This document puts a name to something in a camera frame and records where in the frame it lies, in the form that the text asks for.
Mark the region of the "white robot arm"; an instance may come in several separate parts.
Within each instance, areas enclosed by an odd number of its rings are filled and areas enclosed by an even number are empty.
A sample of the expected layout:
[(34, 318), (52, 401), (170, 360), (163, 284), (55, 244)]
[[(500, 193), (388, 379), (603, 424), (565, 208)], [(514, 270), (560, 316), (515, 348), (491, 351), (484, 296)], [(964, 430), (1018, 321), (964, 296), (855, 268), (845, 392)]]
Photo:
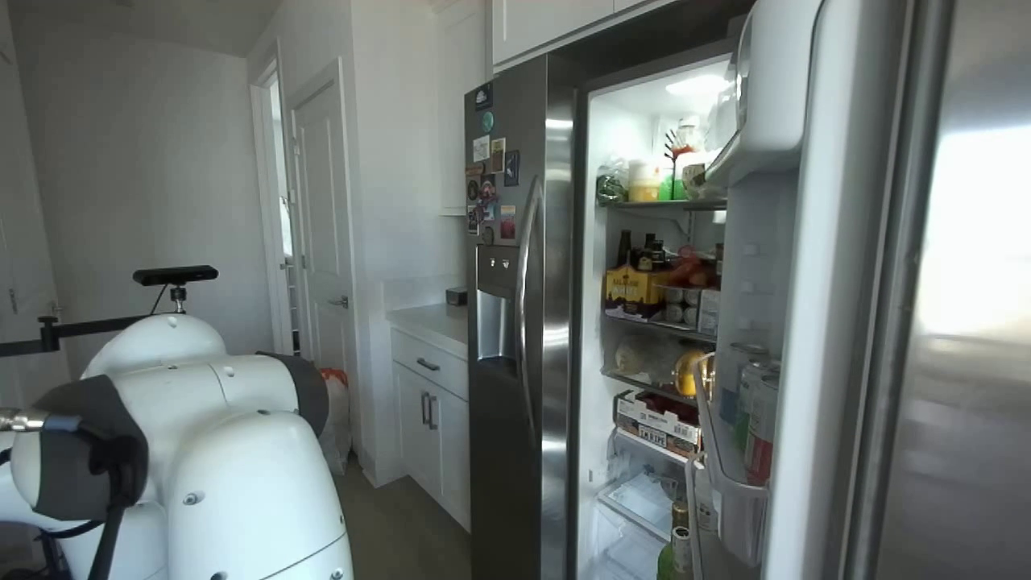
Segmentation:
[(350, 580), (316, 364), (150, 316), (5, 417), (0, 518), (70, 580)]

